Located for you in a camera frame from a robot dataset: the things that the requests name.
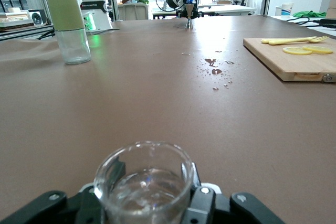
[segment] yellow fork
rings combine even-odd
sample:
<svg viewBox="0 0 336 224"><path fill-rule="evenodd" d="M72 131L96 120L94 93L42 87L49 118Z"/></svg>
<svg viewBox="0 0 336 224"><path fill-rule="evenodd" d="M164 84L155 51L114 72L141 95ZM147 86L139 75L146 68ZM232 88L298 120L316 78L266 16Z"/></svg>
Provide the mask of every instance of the yellow fork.
<svg viewBox="0 0 336 224"><path fill-rule="evenodd" d="M292 42L309 42L309 43L319 43L321 41L324 41L326 39L330 38L329 36L322 36L322 37L307 37L307 38L296 38L296 39L271 39L268 41L270 45L281 45L281 44L287 44Z"/></svg>
<svg viewBox="0 0 336 224"><path fill-rule="evenodd" d="M303 42L303 41L307 41L308 39L315 39L315 38L317 38L317 36L305 37L305 38L296 38L296 40L297 40L297 42ZM262 39L261 43L268 44L270 41L283 41L283 40L287 40L287 39Z"/></svg>

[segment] screw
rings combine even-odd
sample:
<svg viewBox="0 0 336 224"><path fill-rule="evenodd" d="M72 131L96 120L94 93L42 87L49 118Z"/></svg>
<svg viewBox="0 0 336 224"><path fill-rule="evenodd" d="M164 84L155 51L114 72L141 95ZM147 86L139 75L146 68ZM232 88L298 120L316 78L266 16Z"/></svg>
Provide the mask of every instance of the screw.
<svg viewBox="0 0 336 224"><path fill-rule="evenodd" d="M237 195L237 199L239 199L241 202L245 202L245 201L247 201L247 198L244 196L244 195L241 195L241 194L239 194L239 195Z"/></svg>
<svg viewBox="0 0 336 224"><path fill-rule="evenodd" d="M53 194L53 195L50 195L49 196L49 200L56 200L59 198L59 195L58 194Z"/></svg>
<svg viewBox="0 0 336 224"><path fill-rule="evenodd" d="M209 188L203 187L201 189L201 192L204 193L204 194L208 194L208 193L210 193L210 190L209 190Z"/></svg>

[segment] clear glass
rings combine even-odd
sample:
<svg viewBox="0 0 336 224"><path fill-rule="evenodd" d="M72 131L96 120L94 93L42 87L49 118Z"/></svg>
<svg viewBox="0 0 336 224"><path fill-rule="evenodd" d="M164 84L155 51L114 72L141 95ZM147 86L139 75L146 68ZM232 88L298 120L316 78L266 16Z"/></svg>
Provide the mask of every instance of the clear glass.
<svg viewBox="0 0 336 224"><path fill-rule="evenodd" d="M65 64L81 64L91 60L85 29L55 31Z"/></svg>
<svg viewBox="0 0 336 224"><path fill-rule="evenodd" d="M111 224L179 224L190 203L193 173L180 147L137 142L99 166L94 193Z"/></svg>

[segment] brown table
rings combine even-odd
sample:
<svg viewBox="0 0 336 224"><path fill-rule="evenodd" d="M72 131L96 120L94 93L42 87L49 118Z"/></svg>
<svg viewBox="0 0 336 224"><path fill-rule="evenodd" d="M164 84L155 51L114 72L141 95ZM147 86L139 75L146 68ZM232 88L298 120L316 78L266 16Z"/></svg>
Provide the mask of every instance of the brown table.
<svg viewBox="0 0 336 224"><path fill-rule="evenodd" d="M184 148L226 196L250 192L286 223L335 223L335 85L282 82L242 44L321 33L263 16L185 24L113 23L77 66L55 40L0 43L1 219L49 190L73 196L109 153L154 140Z"/></svg>

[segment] lemon slice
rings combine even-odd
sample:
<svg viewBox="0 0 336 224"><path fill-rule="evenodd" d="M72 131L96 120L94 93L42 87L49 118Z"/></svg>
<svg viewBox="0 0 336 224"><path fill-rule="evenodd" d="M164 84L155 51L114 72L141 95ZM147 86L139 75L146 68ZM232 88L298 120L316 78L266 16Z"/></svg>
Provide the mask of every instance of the lemon slice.
<svg viewBox="0 0 336 224"><path fill-rule="evenodd" d="M312 51L316 54L331 54L332 50L328 47L303 46L304 50Z"/></svg>
<svg viewBox="0 0 336 224"><path fill-rule="evenodd" d="M309 55L313 53L313 51L304 50L301 47L284 47L282 50L291 55Z"/></svg>

